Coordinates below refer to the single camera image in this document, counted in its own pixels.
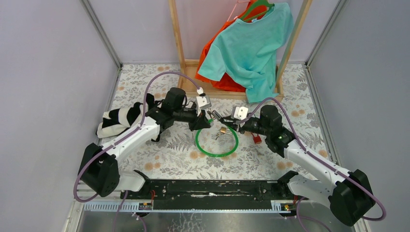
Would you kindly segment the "green cable lock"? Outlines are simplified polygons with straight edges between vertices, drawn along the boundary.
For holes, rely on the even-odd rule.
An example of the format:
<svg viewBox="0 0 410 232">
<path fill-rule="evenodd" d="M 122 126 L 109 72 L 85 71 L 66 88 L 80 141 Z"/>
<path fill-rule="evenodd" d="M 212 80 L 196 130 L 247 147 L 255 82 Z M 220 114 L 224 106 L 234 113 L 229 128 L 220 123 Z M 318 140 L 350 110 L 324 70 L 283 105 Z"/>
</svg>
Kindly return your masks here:
<svg viewBox="0 0 410 232">
<path fill-rule="evenodd" d="M 210 152 L 204 150 L 204 149 L 201 147 L 200 143 L 199 143 L 199 135 L 200 135 L 200 133 L 201 133 L 201 131 L 202 131 L 203 129 L 197 130 L 197 132 L 196 132 L 196 134 L 195 134 L 195 137 L 194 137 L 194 138 L 195 138 L 195 145 L 196 145 L 196 147 L 197 147 L 203 154 L 205 154 L 205 155 L 207 155 L 207 156 L 210 156 L 210 157 L 214 157 L 214 158 L 222 158 L 222 157 L 226 157 L 226 156 L 228 156 L 228 155 L 234 153 L 234 152 L 237 150 L 238 146 L 239 146 L 239 138 L 238 138 L 238 135 L 237 135 L 237 133 L 235 132 L 235 130 L 234 130 L 233 128 L 231 128 L 231 127 L 228 126 L 227 129 L 230 131 L 230 133 L 234 136 L 234 139 L 235 139 L 235 145 L 233 146 L 233 148 L 232 148 L 230 151 L 228 151 L 228 152 L 226 152 L 226 153 L 222 153 L 222 154 L 214 154 L 214 153 L 210 153 Z"/>
</svg>

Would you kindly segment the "brass padlock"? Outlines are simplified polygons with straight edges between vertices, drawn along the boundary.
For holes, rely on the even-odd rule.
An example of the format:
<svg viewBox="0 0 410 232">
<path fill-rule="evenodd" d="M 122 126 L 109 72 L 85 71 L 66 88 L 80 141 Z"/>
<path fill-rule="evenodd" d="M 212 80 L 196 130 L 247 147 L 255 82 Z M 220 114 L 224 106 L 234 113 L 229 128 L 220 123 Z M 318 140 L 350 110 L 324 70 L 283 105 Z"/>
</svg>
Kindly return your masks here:
<svg viewBox="0 0 410 232">
<path fill-rule="evenodd" d="M 230 132 L 230 130 L 229 130 L 228 128 L 226 128 L 226 127 L 221 127 L 220 132 L 221 132 L 222 134 L 232 135 L 232 133 Z"/>
</svg>

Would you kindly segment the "red cable lock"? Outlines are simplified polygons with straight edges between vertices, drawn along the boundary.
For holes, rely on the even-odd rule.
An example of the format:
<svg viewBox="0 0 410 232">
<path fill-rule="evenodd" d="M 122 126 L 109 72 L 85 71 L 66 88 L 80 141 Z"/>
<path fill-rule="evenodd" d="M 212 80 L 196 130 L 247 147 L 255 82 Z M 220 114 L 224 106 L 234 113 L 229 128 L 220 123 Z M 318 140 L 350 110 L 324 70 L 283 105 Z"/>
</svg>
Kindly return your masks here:
<svg viewBox="0 0 410 232">
<path fill-rule="evenodd" d="M 254 133 L 251 133 L 251 135 L 252 135 L 253 141 L 256 145 L 258 145 L 262 142 L 262 139 L 261 139 L 260 135 L 254 134 Z"/>
</svg>

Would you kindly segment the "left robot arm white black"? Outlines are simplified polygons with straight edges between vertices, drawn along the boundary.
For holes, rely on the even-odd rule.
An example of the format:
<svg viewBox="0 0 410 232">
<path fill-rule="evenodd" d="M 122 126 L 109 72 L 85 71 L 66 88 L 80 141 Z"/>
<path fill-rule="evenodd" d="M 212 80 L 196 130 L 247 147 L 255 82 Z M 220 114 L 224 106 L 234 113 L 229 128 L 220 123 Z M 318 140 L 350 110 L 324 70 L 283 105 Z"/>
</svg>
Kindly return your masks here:
<svg viewBox="0 0 410 232">
<path fill-rule="evenodd" d="M 137 171 L 120 171 L 119 165 L 147 141 L 159 141 L 160 134 L 175 122 L 186 122 L 191 131 L 210 128 L 205 112 L 211 107 L 210 98 L 202 88 L 197 92 L 199 96 L 190 108 L 185 105 L 186 92 L 177 87 L 161 101 L 147 94 L 141 120 L 104 145 L 91 143 L 86 147 L 76 183 L 83 182 L 100 197 L 115 190 L 131 191 L 139 199 L 147 197 L 150 186 L 146 178 Z"/>
</svg>

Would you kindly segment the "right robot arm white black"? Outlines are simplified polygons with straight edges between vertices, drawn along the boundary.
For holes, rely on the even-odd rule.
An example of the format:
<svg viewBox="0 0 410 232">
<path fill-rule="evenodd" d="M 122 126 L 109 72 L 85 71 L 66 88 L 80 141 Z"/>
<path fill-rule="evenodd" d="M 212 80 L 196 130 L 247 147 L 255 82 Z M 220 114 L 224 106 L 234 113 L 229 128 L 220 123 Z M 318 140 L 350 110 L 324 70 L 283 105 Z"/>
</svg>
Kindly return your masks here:
<svg viewBox="0 0 410 232">
<path fill-rule="evenodd" d="M 353 172 L 332 163 L 299 141 L 283 126 L 282 115 L 274 105 L 262 106 L 259 117 L 252 117 L 246 107 L 234 107 L 230 116 L 212 115 L 222 124 L 240 132 L 251 132 L 265 137 L 265 144 L 274 153 L 304 168 L 315 180 L 299 174 L 286 174 L 277 186 L 278 195 L 289 199 L 293 195 L 308 198 L 331 210 L 346 226 L 353 226 L 374 205 L 367 175 L 357 169 Z M 244 123 L 240 120 L 249 116 Z"/>
</svg>

